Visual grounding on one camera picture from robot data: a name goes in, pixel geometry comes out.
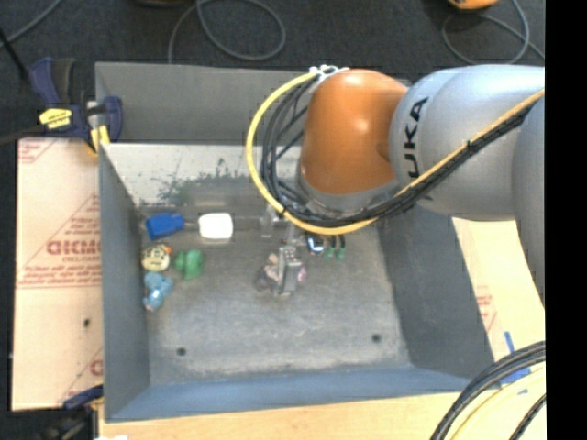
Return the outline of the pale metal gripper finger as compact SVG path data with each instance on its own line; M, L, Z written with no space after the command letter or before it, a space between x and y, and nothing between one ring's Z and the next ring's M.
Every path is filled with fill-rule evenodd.
M279 292L294 292L297 286L302 260L295 247L281 247L279 255Z

